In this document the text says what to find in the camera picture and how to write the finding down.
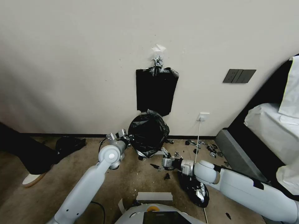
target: white power outlet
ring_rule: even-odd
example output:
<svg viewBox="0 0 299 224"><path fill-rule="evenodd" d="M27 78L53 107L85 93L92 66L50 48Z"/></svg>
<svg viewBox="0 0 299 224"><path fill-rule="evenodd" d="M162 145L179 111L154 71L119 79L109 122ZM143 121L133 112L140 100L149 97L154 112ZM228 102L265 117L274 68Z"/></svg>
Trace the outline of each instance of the white power outlet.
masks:
<svg viewBox="0 0 299 224"><path fill-rule="evenodd" d="M209 117L210 113L209 112L200 112L198 118L196 120L198 121L206 121Z"/></svg>

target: black trash bag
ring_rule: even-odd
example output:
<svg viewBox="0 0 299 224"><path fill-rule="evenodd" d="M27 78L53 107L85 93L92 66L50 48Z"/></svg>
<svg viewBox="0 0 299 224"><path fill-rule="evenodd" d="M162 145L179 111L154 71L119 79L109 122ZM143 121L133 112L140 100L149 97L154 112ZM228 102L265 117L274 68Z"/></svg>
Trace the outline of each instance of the black trash bag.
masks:
<svg viewBox="0 0 299 224"><path fill-rule="evenodd" d="M198 207L206 208L209 204L210 196L207 187L199 182L194 176L186 176L178 172L178 180L181 188L188 194L190 200Z"/></svg>
<svg viewBox="0 0 299 224"><path fill-rule="evenodd" d="M155 111L147 110L131 122L128 134L131 145L140 156L150 158L161 150L169 134L169 127Z"/></svg>
<svg viewBox="0 0 299 224"><path fill-rule="evenodd" d="M178 73L171 68L154 66L136 70L137 110L156 111L162 117L171 112Z"/></svg>
<svg viewBox="0 0 299 224"><path fill-rule="evenodd" d="M74 137L61 137L57 140L55 150L57 151L56 164L60 160L72 154L75 151L80 150L86 145L86 139L78 139Z"/></svg>

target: white wall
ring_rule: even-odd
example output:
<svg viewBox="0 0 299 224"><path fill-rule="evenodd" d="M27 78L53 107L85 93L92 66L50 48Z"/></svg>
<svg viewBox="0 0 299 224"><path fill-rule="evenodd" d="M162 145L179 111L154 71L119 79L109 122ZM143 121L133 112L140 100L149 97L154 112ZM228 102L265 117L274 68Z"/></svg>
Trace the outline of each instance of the white wall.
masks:
<svg viewBox="0 0 299 224"><path fill-rule="evenodd" d="M298 0L0 1L0 120L21 132L108 133L136 110L135 70L151 47L179 72L171 135L228 127L269 75L299 52ZM230 68L257 69L223 84Z"/></svg>

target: brown carpet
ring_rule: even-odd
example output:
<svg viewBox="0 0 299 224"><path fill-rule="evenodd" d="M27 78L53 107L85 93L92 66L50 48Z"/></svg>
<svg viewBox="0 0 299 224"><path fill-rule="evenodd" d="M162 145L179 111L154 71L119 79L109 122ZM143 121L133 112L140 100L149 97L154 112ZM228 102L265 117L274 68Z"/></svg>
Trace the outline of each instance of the brown carpet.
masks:
<svg viewBox="0 0 299 224"><path fill-rule="evenodd" d="M37 141L48 140L47 146L54 148L57 138L35 138ZM64 158L59 164L30 188L23 188L21 183L28 175L26 169L15 156L0 152L0 223L46 223L59 209L64 199L81 178L84 172L98 161L98 147L101 138L87 138L87 146ZM184 140L174 140L175 144L164 144L173 155L178 151L185 159L193 159L194 146L186 146ZM209 151L202 147L197 157L218 165L223 165L225 158L212 158ZM161 165L162 155L150 159L138 160L136 152L129 148L119 169L106 173L104 184L94 197L106 210L106 223L114 223L121 213L118 202L123 199L125 208L132 205L138 192L171 192L173 206L205 222L202 208L194 205L181 190L176 171L158 171L150 163ZM166 173L170 179L164 180ZM210 190L210 204L207 215L210 224L217 223L264 223L261 216L240 206L216 190ZM222 208L217 201L226 205ZM230 213L232 220L225 215ZM77 223L102 223L103 213L99 206L91 204Z"/></svg>

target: black pants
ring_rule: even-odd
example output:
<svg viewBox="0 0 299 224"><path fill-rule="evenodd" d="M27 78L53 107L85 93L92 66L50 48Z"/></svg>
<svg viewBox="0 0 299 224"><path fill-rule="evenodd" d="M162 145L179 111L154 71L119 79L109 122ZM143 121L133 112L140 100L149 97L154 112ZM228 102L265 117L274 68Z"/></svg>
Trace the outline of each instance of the black pants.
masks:
<svg viewBox="0 0 299 224"><path fill-rule="evenodd" d="M31 174L50 170L56 151L0 123L0 151L11 153L22 161Z"/></svg>

